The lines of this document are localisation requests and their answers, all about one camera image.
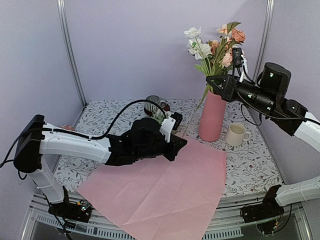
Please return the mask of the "peach rose flower stem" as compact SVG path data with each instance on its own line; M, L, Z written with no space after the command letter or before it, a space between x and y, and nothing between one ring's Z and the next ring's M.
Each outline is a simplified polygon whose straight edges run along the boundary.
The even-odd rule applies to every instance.
M232 48L230 48L227 50L224 57L222 58L221 65L224 68L228 68L232 64L232 61L233 61L233 52L232 52Z

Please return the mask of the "green leafy white stem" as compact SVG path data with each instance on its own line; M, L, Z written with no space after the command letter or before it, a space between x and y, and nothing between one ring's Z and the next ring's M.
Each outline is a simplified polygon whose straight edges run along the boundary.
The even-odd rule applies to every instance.
M157 109L151 116L152 119L156 120L160 125L167 118L166 112L162 109Z

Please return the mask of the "dusty orange rose stem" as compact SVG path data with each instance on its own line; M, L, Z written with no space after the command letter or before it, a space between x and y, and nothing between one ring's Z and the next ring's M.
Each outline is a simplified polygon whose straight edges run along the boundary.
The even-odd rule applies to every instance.
M212 69L209 76L226 75L232 69L233 63L228 68L225 68L222 66L222 59L228 49L241 45L246 39L245 33L237 29L239 24L240 22L238 21L224 24L221 28L217 29L217 32L220 34L219 39L208 40L207 42L203 41L209 44L211 48L210 63ZM209 84L206 84L201 101L197 106L198 108L202 103L205 103L209 91L214 93L213 88Z

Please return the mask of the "white blossom flower stem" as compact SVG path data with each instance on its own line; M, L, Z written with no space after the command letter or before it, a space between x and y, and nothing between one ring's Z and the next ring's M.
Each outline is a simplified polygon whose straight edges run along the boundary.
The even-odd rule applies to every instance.
M185 30L184 36L188 39L187 50L198 61L195 68L206 77L212 73L211 67L211 47L201 39L202 27L191 27Z

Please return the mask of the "pink wrapping paper sheet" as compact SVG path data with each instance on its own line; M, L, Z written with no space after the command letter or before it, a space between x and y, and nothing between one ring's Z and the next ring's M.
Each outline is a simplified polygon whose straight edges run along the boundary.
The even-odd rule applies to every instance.
M132 165L95 169L77 189L100 213L124 223L132 214L149 217L206 206L215 211L225 189L226 153L189 138L174 161L163 156Z

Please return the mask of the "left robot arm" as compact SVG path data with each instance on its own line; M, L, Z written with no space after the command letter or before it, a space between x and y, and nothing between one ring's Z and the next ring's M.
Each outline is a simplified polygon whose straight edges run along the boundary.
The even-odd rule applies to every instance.
M122 135L84 135L57 128L37 114L21 132L17 140L14 167L27 174L44 193L49 214L87 223L92 208L85 200L72 203L67 189L58 183L48 167L45 156L57 155L92 160L107 166L125 166L142 159L164 156L174 161L187 140L172 134L181 122L178 113L162 123L150 117L135 120L131 129Z

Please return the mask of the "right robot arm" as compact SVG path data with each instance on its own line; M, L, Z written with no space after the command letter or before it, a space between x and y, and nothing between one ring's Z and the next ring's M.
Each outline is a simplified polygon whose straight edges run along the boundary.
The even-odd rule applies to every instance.
M301 103L287 99L291 72L279 64L267 62L257 82L243 80L234 74L206 77L206 82L227 102L239 101L274 122L291 137L303 142L308 150L320 151L320 122ZM284 207L319 199L320 177L269 188L262 202L244 206L240 214L246 223L284 214Z

